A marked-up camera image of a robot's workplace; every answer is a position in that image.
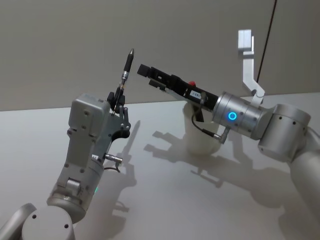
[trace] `black cable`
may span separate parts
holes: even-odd
[[[269,29],[268,29],[268,33],[267,33],[267,35],[266,35],[266,40],[265,40],[265,43],[264,43],[263,54],[262,54],[262,58],[261,58],[261,62],[260,62],[258,77],[256,78],[256,82],[257,82],[257,83],[259,82],[262,65],[263,65],[264,59],[265,59],[265,54],[266,54],[267,45],[268,45],[268,41],[269,41],[271,26],[272,26],[272,23],[273,23],[273,21],[274,21],[274,16],[275,16],[275,11],[276,11],[277,2],[278,2],[278,0],[274,0],[272,15],[271,15],[270,23],[269,23]]]
[[[119,168],[117,168],[117,167],[105,167],[104,170],[115,170],[115,171],[117,171],[118,173],[120,173],[120,170],[119,170]]]
[[[200,111],[201,111],[201,107],[199,107],[199,108],[198,108],[198,110],[197,110],[197,111],[195,111],[195,112],[192,114],[191,122],[192,122],[193,126],[195,126],[197,129],[199,129],[199,130],[202,132],[202,131],[203,131],[203,129],[202,129],[202,128],[200,128],[200,127],[195,123],[195,116],[196,116],[197,114],[199,114],[199,113],[200,113]]]

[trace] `paper cup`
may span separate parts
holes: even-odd
[[[184,105],[184,128],[185,128],[185,142],[186,149],[193,155],[211,155],[220,147],[218,140],[203,133],[197,129],[191,122],[191,117],[194,114],[193,107],[190,103]],[[212,113],[202,110],[204,122],[196,121],[194,123],[201,129],[209,130],[213,133],[217,133],[219,124],[212,121]]]

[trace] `white mount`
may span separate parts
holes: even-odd
[[[243,59],[242,82],[253,96],[251,105],[257,107],[263,102],[265,90],[254,79],[254,36],[250,29],[238,31],[238,51]]]

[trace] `blue led ring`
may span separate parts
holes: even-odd
[[[237,114],[234,111],[229,112],[228,119],[234,121],[237,119]]]

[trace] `sticker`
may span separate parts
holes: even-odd
[[[92,154],[92,159],[98,160],[99,156]]]
[[[201,100],[201,94],[199,92],[196,92],[196,91],[191,91],[190,92],[190,96],[196,98],[196,99],[200,99]]]

